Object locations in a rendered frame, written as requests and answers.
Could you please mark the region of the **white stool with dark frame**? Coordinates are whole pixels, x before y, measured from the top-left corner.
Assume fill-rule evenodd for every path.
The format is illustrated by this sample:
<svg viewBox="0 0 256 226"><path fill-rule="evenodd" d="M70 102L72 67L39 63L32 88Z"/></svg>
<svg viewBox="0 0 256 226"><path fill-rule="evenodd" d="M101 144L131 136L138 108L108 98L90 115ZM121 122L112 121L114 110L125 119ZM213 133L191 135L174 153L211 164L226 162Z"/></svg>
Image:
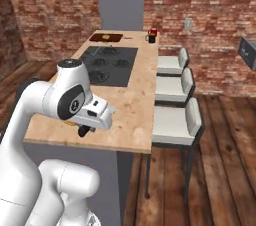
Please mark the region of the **white stool with dark frame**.
<svg viewBox="0 0 256 226"><path fill-rule="evenodd" d="M177 77L156 77L156 102L168 102L171 104L186 104L195 91L193 72L186 67Z"/></svg>
<svg viewBox="0 0 256 226"><path fill-rule="evenodd" d="M194 151L204 132L198 99L191 97L184 108L154 107L152 146L187 151L184 201L188 199Z"/></svg>
<svg viewBox="0 0 256 226"><path fill-rule="evenodd" d="M189 53L182 47L177 56L159 56L158 74L181 75L189 64Z"/></svg>

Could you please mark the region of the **black hob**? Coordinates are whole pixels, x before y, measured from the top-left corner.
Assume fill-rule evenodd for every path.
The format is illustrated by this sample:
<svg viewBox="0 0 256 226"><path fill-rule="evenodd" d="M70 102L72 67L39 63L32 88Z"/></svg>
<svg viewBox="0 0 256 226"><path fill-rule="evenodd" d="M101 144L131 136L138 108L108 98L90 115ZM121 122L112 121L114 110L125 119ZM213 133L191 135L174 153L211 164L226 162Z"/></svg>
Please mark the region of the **black hob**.
<svg viewBox="0 0 256 226"><path fill-rule="evenodd" d="M127 87L137 48L89 46L80 56L91 85Z"/></svg>

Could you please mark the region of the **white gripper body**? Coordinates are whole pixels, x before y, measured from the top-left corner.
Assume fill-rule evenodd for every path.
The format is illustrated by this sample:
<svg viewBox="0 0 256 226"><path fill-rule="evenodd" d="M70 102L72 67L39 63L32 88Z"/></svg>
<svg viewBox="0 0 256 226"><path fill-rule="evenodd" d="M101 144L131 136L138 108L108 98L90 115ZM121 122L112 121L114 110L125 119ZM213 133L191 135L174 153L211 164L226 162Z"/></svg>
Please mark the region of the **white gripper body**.
<svg viewBox="0 0 256 226"><path fill-rule="evenodd" d="M87 109L83 107L77 113L78 123L86 125L91 128L108 130L112 126L112 115L115 113L115 109L106 106L105 108L97 111L95 108Z"/></svg>

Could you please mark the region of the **dark brown cutting board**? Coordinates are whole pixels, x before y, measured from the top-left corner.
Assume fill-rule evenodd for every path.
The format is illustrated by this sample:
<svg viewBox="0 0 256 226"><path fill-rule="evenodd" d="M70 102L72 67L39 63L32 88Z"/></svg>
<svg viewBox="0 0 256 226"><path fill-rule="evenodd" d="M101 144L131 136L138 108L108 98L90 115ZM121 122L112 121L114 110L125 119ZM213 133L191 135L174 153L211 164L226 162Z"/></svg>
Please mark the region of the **dark brown cutting board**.
<svg viewBox="0 0 256 226"><path fill-rule="evenodd" d="M103 39L103 35L110 35L108 40ZM91 42L119 42L122 39L122 34L111 34L111 33L96 33L90 37Z"/></svg>

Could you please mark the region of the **grey island base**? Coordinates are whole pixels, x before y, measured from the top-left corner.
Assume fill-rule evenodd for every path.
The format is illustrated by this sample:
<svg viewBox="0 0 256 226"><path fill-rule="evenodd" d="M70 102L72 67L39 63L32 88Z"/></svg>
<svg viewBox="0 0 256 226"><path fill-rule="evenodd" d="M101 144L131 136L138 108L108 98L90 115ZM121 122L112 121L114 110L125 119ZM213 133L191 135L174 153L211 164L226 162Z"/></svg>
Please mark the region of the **grey island base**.
<svg viewBox="0 0 256 226"><path fill-rule="evenodd" d="M24 148L36 165L45 159L60 159L95 169L100 186L88 200L89 207L102 226L123 226L133 153L33 143L25 143Z"/></svg>

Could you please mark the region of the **grey wall cabinet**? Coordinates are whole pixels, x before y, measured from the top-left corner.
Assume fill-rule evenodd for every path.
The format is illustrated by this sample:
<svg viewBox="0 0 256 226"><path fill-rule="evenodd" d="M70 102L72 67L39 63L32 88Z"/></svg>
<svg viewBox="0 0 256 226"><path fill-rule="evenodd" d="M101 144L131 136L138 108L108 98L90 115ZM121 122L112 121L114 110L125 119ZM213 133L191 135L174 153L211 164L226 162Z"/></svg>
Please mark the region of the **grey wall cabinet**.
<svg viewBox="0 0 256 226"><path fill-rule="evenodd" d="M242 37L238 48L238 54L251 70L256 71L256 39L253 40Z"/></svg>

